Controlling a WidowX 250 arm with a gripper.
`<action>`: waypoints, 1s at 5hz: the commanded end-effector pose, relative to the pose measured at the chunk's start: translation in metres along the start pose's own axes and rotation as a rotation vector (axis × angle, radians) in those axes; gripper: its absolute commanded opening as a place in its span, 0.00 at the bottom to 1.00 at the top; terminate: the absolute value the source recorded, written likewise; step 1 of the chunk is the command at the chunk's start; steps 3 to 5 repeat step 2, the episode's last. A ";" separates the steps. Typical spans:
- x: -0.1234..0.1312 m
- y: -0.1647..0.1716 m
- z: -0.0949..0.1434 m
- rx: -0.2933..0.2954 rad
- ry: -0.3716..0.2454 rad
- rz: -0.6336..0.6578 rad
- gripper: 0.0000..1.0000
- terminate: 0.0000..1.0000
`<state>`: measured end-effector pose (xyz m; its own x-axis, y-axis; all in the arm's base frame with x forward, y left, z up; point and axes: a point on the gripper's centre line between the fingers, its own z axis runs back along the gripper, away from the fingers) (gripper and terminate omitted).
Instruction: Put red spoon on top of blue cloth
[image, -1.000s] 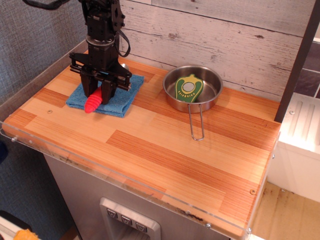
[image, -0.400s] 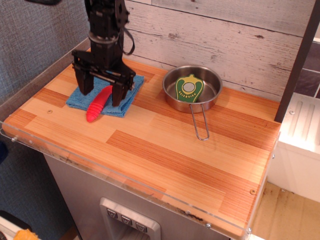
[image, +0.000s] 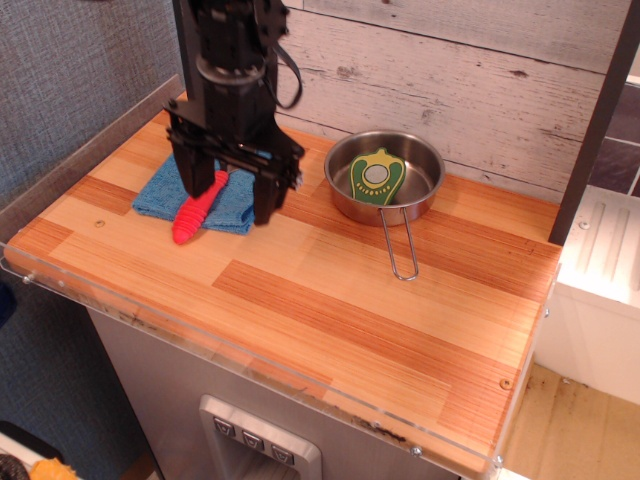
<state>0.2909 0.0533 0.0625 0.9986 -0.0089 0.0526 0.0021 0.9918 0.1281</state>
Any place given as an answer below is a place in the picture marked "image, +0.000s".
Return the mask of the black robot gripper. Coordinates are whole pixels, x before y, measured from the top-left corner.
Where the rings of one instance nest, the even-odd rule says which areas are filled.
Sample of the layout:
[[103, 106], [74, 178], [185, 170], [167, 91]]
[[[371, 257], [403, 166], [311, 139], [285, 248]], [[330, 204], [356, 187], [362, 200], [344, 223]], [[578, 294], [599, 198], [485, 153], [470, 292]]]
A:
[[172, 100], [168, 138], [185, 191], [199, 198], [215, 183], [215, 161], [230, 164], [255, 176], [254, 224], [269, 223], [284, 203], [289, 188], [301, 184], [299, 161], [303, 148], [288, 137], [275, 121], [278, 107], [291, 109], [291, 102], [277, 96], [278, 62], [301, 73], [287, 54], [269, 54], [259, 66], [227, 70], [197, 56], [203, 81], [204, 100]]

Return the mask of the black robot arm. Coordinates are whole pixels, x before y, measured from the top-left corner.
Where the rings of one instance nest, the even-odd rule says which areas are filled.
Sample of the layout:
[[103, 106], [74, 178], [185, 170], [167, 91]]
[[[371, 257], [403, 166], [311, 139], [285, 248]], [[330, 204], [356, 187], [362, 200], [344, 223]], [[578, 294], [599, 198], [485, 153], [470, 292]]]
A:
[[275, 120], [283, 105], [279, 65], [300, 73], [279, 43], [289, 10], [281, 1], [192, 1], [189, 8], [199, 40], [192, 65], [202, 93], [165, 108], [180, 178], [199, 199], [218, 184], [216, 167], [251, 173], [255, 222], [265, 225], [301, 183], [304, 150]]

